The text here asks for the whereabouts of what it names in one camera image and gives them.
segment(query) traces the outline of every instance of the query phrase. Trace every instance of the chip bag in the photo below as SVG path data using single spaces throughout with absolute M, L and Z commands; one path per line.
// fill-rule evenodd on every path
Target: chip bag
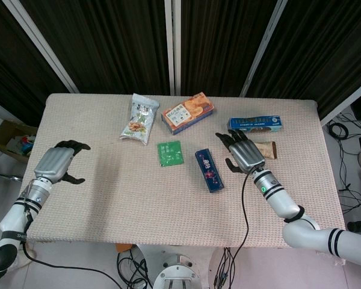
M 140 140 L 146 145 L 158 107 L 158 101 L 134 93 L 132 95 L 131 118 L 119 138 Z

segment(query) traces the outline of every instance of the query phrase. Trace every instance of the cable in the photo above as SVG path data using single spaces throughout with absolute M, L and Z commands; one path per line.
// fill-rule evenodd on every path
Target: cable
M 129 254 L 130 254 L 130 257 L 121 258 L 121 253 L 119 253 L 117 256 L 116 267 L 117 267 L 117 272 L 120 276 L 120 279 L 122 279 L 122 281 L 127 285 L 127 289 L 129 289 L 129 288 L 134 289 L 135 288 L 134 286 L 136 286 L 142 282 L 145 283 L 143 289 L 146 289 L 148 285 L 152 288 L 152 284 L 151 284 L 149 276 L 148 276 L 146 259 L 142 259 L 140 261 L 140 263 L 138 263 L 134 260 L 134 256 L 132 255 L 131 250 L 129 250 Z M 124 260 L 128 260 L 128 261 L 132 262 L 135 267 L 135 271 L 132 271 L 132 276 L 129 278 L 127 278 L 120 270 L 120 266 Z
M 215 278 L 214 278 L 214 288 L 216 288 L 216 285 L 218 285 L 218 289 L 221 289 L 227 279 L 227 276 L 229 276 L 229 288 L 228 289 L 232 288 L 232 284 L 234 282 L 235 258 L 237 256 L 237 254 L 239 253 L 239 251 L 242 249 L 243 245 L 245 244 L 247 236 L 248 236 L 249 228 L 248 228 L 248 220 L 247 220 L 246 209 L 245 209 L 244 195 L 245 195 L 245 185 L 246 185 L 247 179 L 252 174 L 253 169 L 254 169 L 254 167 L 252 167 L 250 169 L 250 173 L 246 175 L 245 180 L 242 185 L 242 193 L 241 193 L 242 210 L 243 210 L 243 215 L 245 217 L 245 224 L 246 224 L 246 234 L 245 234 L 245 237 L 244 237 L 241 245 L 236 250 L 234 256 L 231 254 L 230 248 L 225 247 L 223 249 L 223 255 L 222 255 L 220 264 L 218 266 L 218 269 L 217 269 L 217 274 L 215 275 Z M 227 270 L 225 271 L 226 262 L 228 262 L 228 267 L 227 267 Z
M 341 114 L 341 116 L 337 116 L 337 118 L 342 122 L 352 122 L 352 123 L 354 123 L 354 125 L 356 125 L 358 128 L 361 129 L 361 121 L 359 121 L 359 120 L 351 120 L 345 114 Z M 335 133 L 334 128 L 340 129 L 338 134 Z M 353 209 L 361 206 L 361 194 L 358 191 L 351 190 L 350 189 L 351 184 L 347 184 L 347 166 L 344 161 L 344 156 L 345 156 L 345 154 L 358 155 L 359 153 L 355 154 L 355 153 L 345 151 L 345 149 L 342 145 L 342 141 L 348 140 L 349 138 L 352 138 L 352 137 L 355 137 L 355 136 L 358 136 L 361 134 L 349 134 L 349 130 L 345 125 L 343 125 L 342 123 L 339 123 L 339 122 L 334 122 L 333 120 L 331 120 L 327 124 L 327 130 L 328 130 L 328 133 L 337 141 L 338 146 L 339 146 L 339 156 L 341 159 L 341 164 L 340 164 L 340 168 L 339 168 L 339 178 L 340 178 L 340 181 L 342 184 L 342 189 L 339 190 L 339 198 L 354 199 L 357 202 L 357 204 L 352 205 L 352 206 L 346 205 L 346 204 L 343 204 L 342 202 L 340 202 L 341 207 L 342 207 L 342 213 L 347 214 L 350 211 L 352 211 Z
M 32 215 L 31 214 L 27 214 L 27 223 L 25 225 L 25 230 L 24 230 L 24 233 L 26 233 L 26 231 L 28 230 L 30 224 L 33 222 L 33 218 L 32 218 Z M 49 264 L 49 263 L 46 263 L 46 262 L 43 262 L 43 261 L 39 261 L 39 260 L 36 260 L 35 258 L 31 257 L 28 252 L 26 251 L 26 246 L 25 246 L 25 242 L 22 243 L 23 244 L 23 251 L 24 251 L 24 254 L 25 256 L 30 259 L 31 261 L 34 261 L 35 263 L 39 263 L 41 265 L 44 265 L 44 266 L 48 266 L 48 267 L 51 267 L 51 268 L 60 268 L 60 269 L 74 269 L 74 270 L 85 270 L 85 271 L 92 271 L 92 272 L 98 272 L 100 274 L 103 274 L 105 275 L 106 277 L 110 278 L 113 283 L 115 283 L 119 289 L 123 289 L 119 283 L 114 279 L 112 278 L 109 274 L 107 273 L 104 273 L 103 271 L 100 271 L 100 270 L 96 270 L 96 269 L 91 269 L 91 268 L 84 268 L 84 267 L 72 267 L 72 266 L 56 266 L 56 265 L 52 265 L 52 264 Z

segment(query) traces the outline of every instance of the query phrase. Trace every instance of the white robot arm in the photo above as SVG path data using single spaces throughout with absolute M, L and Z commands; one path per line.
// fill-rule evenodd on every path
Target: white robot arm
M 16 259 L 21 242 L 26 241 L 26 230 L 37 217 L 49 197 L 52 185 L 59 181 L 81 184 L 67 173 L 72 158 L 82 149 L 90 147 L 77 141 L 61 141 L 50 148 L 35 168 L 35 179 L 21 192 L 0 223 L 0 272 L 6 271 Z
M 233 155 L 226 164 L 232 172 L 249 174 L 274 212 L 287 223 L 283 239 L 291 247 L 313 249 L 341 257 L 361 265 L 361 235 L 337 228 L 320 229 L 304 208 L 298 206 L 270 170 L 264 169 L 265 159 L 254 143 L 242 131 L 229 130 L 232 136 L 216 134 Z

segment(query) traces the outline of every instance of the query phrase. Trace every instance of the textured table cover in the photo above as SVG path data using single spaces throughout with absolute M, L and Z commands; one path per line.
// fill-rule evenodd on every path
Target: textured table cover
M 238 246 L 244 237 L 242 174 L 224 159 L 228 150 L 215 136 L 225 132 L 229 117 L 280 115 L 279 132 L 251 133 L 253 141 L 277 143 L 277 160 L 267 160 L 278 180 L 322 228 L 344 228 L 329 156 L 314 101 L 213 98 L 214 113 L 171 135 L 161 112 L 181 100 L 150 96 L 161 104 L 149 144 L 120 140 L 128 123 L 131 95 L 53 94 L 37 133 L 26 169 L 24 188 L 48 148 L 61 140 L 91 146 L 80 152 L 69 173 L 81 185 L 54 185 L 52 194 L 28 235 L 34 240 Z M 180 140 L 185 163 L 160 167 L 156 145 Z M 194 153 L 209 148 L 225 188 L 209 193 Z M 247 247 L 286 247 L 284 222 L 249 180 L 245 207 L 250 232 Z

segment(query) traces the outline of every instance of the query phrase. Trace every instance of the robot finger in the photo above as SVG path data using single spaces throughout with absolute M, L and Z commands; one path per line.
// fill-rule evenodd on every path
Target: robot finger
M 243 173 L 242 170 L 239 167 L 234 166 L 233 162 L 231 162 L 231 160 L 229 158 L 226 158 L 225 162 L 226 162 L 227 166 L 229 167 L 229 169 L 233 173 Z
M 61 141 L 59 142 L 55 148 L 72 148 L 74 150 L 73 155 L 75 156 L 78 152 L 82 149 L 90 150 L 91 148 L 89 145 L 85 143 L 80 143 L 76 140 L 69 140 L 69 141 Z
M 74 184 L 74 185 L 81 184 L 82 182 L 85 181 L 85 179 L 83 179 L 83 178 L 76 179 L 73 176 L 69 175 L 68 173 L 65 173 L 61 180 L 69 182 L 69 183 Z
M 248 140 L 247 136 L 244 134 L 243 131 L 241 131 L 240 129 L 236 129 L 235 131 L 238 133 L 239 137 L 240 137 L 242 140 Z
M 229 146 L 234 144 L 234 140 L 229 137 L 227 134 L 220 134 L 220 133 L 216 133 L 215 134 L 217 137 L 219 137 L 219 139 L 223 142 L 224 146 L 229 149 Z
M 236 133 L 236 131 L 229 129 L 229 133 L 231 133 L 232 138 L 234 138 L 235 141 L 242 141 L 241 137 Z

